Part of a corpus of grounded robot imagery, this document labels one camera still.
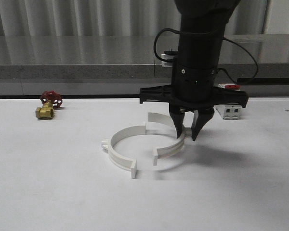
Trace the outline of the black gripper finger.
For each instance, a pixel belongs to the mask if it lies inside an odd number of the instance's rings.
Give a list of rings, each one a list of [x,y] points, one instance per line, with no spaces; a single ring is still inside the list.
[[[183,121],[184,121],[184,116],[185,116],[185,109],[180,107],[180,106],[170,104],[169,105],[169,114],[173,120],[175,129],[176,129],[176,136],[177,136],[177,138],[179,138],[182,131],[183,131]]]
[[[192,140],[195,141],[205,124],[213,118],[213,109],[199,109],[194,111],[194,118],[191,126]]]

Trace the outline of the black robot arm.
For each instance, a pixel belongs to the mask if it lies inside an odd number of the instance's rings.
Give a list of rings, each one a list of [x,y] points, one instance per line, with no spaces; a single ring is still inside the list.
[[[214,86],[218,61],[229,21],[237,0],[177,0],[181,14],[178,52],[172,63],[171,84],[140,89],[140,103],[169,103],[169,113],[177,136],[183,131],[185,112],[194,112],[191,137],[196,139],[203,126],[212,119],[214,106],[236,104],[246,107],[244,91]]]

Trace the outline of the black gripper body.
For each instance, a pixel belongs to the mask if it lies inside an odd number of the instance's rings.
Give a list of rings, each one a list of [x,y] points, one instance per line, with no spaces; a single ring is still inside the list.
[[[178,59],[174,58],[171,84],[141,88],[140,103],[168,103],[172,113],[207,110],[220,104],[234,104],[245,108],[249,99],[247,93],[215,87],[216,72],[216,67],[189,68],[179,64]]]

